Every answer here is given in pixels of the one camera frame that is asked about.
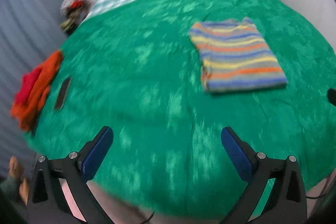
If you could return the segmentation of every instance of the floor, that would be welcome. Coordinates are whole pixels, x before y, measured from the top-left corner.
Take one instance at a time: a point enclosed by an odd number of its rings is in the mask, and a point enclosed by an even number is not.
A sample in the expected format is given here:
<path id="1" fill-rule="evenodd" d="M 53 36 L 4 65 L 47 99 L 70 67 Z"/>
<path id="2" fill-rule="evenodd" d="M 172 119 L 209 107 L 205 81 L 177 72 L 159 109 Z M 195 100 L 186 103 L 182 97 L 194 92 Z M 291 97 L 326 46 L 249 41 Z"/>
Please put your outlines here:
<path id="1" fill-rule="evenodd" d="M 332 180 L 336 177 L 336 169 L 330 175 L 329 180 L 326 178 L 318 183 L 315 187 L 307 192 L 307 196 L 319 196 L 328 186 L 331 184 Z M 85 220 L 80 213 L 71 193 L 69 187 L 65 180 L 62 182 L 62 189 L 69 204 L 69 207 L 73 215 L 81 220 Z M 106 193 L 104 193 L 95 183 L 88 182 L 88 186 L 95 196 L 101 207 L 105 210 L 107 215 L 115 222 L 115 224 L 137 224 L 146 220 L 151 214 L 151 211 L 142 210 L 137 207 L 131 206 L 113 198 Z M 307 199 L 307 211 L 308 216 L 314 211 L 314 206 L 317 199 Z M 169 217 L 160 215 L 158 213 L 150 220 L 150 224 L 218 224 L 220 219 L 216 220 L 192 220 L 192 219 L 178 219 L 175 217 Z"/>

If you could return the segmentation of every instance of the folded striped sweater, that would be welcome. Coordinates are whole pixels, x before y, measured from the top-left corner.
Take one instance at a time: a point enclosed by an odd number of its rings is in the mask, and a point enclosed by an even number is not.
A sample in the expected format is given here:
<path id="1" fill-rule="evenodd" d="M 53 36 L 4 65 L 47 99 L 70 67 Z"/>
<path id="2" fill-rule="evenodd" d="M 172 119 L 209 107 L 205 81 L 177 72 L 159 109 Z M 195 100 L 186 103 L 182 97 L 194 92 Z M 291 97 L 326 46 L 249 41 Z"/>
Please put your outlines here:
<path id="1" fill-rule="evenodd" d="M 253 21 L 197 22 L 190 39 L 202 61 L 205 91 L 229 92 L 284 86 L 286 76 Z"/>

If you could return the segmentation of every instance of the green bedspread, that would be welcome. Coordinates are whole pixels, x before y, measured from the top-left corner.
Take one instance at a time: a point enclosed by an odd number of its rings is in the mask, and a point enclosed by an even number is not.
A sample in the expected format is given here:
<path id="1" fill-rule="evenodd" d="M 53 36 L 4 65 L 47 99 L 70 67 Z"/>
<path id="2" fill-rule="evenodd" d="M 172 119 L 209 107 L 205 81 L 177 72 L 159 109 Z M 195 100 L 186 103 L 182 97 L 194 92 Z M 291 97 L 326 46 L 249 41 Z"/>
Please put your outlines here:
<path id="1" fill-rule="evenodd" d="M 283 68 L 284 89 L 205 94 L 196 21 L 251 18 Z M 279 0 L 137 0 L 84 22 L 62 46 L 31 145 L 50 159 L 78 151 L 102 126 L 115 134 L 94 180 L 157 212 L 220 218 L 245 188 L 220 141 L 231 126 L 256 151 L 298 158 L 306 188 L 335 166 L 331 46 Z M 62 110 L 53 110 L 72 75 Z M 264 205 L 272 183 L 259 203 Z"/>

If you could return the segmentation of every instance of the gray curtain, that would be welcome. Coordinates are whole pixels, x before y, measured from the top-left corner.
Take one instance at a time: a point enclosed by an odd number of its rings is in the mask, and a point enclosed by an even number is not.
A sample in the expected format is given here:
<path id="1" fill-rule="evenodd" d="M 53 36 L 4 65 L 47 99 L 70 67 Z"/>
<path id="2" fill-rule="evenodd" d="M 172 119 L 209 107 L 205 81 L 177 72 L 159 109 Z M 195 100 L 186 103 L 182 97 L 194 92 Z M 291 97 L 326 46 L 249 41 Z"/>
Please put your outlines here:
<path id="1" fill-rule="evenodd" d="M 0 175 L 15 155 L 30 176 L 35 152 L 29 149 L 17 122 L 10 117 L 13 97 L 23 74 L 60 47 L 66 36 L 59 24 L 63 0 L 0 0 Z"/>

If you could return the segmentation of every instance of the smartphone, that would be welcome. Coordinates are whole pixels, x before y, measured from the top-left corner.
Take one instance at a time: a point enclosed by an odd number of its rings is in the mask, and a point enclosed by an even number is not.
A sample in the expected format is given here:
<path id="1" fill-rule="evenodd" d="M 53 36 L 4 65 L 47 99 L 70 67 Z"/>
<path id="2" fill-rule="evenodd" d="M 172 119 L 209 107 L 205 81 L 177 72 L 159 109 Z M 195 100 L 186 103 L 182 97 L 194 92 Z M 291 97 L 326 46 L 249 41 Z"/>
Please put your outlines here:
<path id="1" fill-rule="evenodd" d="M 63 105 L 64 105 L 64 101 L 65 98 L 67 96 L 67 92 L 68 92 L 68 88 L 71 82 L 71 76 L 66 78 L 61 86 L 61 89 L 59 90 L 58 96 L 57 96 L 57 100 L 54 106 L 54 109 L 62 109 Z"/>

